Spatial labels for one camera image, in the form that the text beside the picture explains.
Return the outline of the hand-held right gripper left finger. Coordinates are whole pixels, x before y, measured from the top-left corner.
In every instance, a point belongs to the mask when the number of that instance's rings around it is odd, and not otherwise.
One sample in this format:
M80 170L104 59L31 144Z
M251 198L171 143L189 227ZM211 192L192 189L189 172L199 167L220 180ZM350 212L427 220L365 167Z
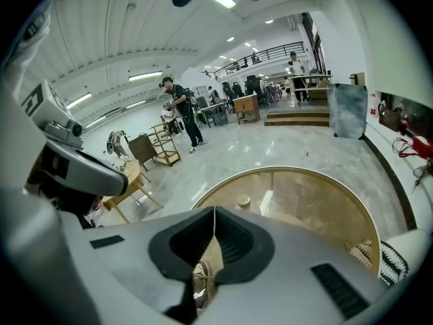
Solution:
M192 268L168 245L176 232L211 212L85 230L72 213L61 213L70 256L99 323L216 324L216 303L196 315Z

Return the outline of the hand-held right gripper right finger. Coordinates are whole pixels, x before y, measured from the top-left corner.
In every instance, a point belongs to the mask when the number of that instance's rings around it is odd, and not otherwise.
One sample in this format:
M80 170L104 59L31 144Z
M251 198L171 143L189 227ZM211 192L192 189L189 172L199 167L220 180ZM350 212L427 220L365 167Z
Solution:
M275 252L255 279L220 286L203 324L373 324L385 286L348 254L305 229L251 213Z

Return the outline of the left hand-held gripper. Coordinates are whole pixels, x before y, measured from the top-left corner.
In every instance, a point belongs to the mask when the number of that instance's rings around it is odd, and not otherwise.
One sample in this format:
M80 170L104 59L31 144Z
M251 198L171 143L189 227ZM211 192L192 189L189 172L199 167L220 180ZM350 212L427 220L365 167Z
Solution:
M36 176L98 196L126 192L126 175L83 150L83 126L46 80L26 96L21 107L47 139L37 161Z

